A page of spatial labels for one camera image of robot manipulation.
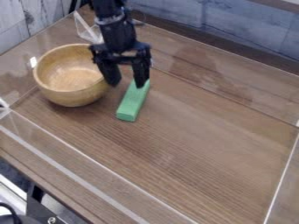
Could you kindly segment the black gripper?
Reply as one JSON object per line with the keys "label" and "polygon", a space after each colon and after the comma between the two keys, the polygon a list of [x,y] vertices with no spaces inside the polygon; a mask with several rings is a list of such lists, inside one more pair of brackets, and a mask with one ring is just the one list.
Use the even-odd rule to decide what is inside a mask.
{"label": "black gripper", "polygon": [[136,25],[126,8],[126,0],[90,0],[94,23],[102,37],[102,44],[93,44],[89,50],[105,82],[114,87],[121,81],[116,63],[132,63],[134,86],[141,88],[149,79],[150,46],[136,37]]}

